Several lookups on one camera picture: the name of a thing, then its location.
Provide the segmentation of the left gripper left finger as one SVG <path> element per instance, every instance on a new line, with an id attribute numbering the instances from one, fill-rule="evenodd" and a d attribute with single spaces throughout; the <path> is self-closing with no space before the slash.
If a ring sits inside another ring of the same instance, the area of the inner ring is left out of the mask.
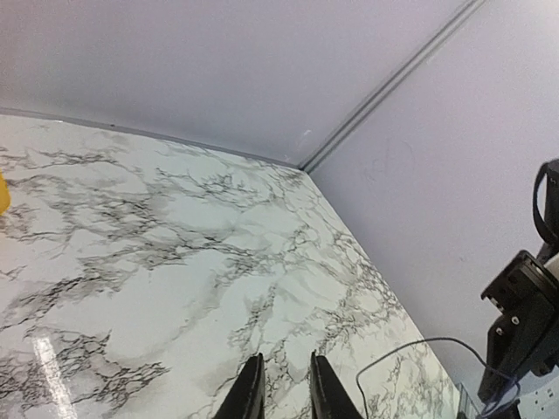
<path id="1" fill-rule="evenodd" d="M 219 407 L 214 419 L 265 417 L 266 374 L 261 353 L 250 357 Z"/>

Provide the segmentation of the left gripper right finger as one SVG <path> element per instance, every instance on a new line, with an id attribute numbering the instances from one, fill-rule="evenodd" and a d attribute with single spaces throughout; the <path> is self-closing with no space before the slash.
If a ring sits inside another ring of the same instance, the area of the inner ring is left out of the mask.
<path id="1" fill-rule="evenodd" d="M 310 361 L 310 400 L 313 419 L 362 419 L 328 359 L 315 351 Z"/>

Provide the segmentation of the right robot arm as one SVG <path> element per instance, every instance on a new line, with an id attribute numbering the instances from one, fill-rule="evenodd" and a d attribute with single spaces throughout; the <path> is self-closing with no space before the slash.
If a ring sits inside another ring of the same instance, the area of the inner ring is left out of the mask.
<path id="1" fill-rule="evenodd" d="M 532 213 L 543 240 L 538 254 L 519 251 L 481 293 L 500 312 L 487 333 L 482 402 L 529 373 L 541 377 L 558 366 L 558 160 L 538 171 Z"/>

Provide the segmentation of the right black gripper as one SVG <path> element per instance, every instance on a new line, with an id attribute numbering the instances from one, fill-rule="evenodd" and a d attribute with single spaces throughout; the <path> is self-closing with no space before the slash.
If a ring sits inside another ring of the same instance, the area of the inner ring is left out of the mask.
<path id="1" fill-rule="evenodd" d="M 478 397 L 492 400 L 531 373 L 558 365 L 558 277 L 520 251 L 481 294 L 500 311 L 487 333 L 487 367 Z"/>

